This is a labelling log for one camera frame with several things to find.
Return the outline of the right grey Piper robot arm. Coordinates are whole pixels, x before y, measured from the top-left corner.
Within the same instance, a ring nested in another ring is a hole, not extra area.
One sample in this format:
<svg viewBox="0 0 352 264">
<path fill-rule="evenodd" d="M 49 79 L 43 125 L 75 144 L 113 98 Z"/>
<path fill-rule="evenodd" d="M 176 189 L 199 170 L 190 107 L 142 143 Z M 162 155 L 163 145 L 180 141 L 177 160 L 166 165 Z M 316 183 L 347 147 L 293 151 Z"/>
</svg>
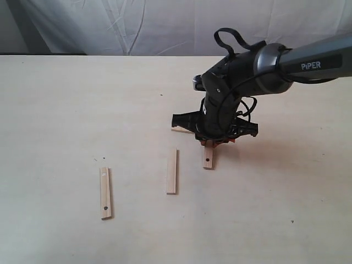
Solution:
<svg viewBox="0 0 352 264">
<path fill-rule="evenodd" d="M 239 110 L 244 98 L 281 94 L 293 83 L 320 84 L 351 76 L 351 34 L 293 49 L 265 41 L 250 45 L 228 27 L 216 31 L 214 39 L 228 53 L 194 77 L 194 89 L 205 93 L 200 109 L 172 117 L 173 127 L 194 133 L 202 145 L 257 135 L 258 125 L 251 122 L 254 106 Z"/>
</svg>

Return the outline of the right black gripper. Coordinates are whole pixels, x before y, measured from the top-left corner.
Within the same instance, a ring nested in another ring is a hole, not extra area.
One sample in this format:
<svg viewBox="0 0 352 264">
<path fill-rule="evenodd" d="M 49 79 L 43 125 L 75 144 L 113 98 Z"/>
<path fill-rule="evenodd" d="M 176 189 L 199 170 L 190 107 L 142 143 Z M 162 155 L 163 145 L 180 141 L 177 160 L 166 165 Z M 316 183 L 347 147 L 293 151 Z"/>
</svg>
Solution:
<svg viewBox="0 0 352 264">
<path fill-rule="evenodd" d="M 212 140 L 212 147 L 221 144 L 235 143 L 241 136 L 251 135 L 256 137 L 259 126 L 251 122 L 251 113 L 257 105 L 257 99 L 252 106 L 248 106 L 242 99 L 235 100 L 232 106 L 220 105 L 206 95 L 198 111 L 173 114 L 171 127 L 181 127 L 195 134 L 195 139 L 201 145 L 206 145 Z"/>
</svg>

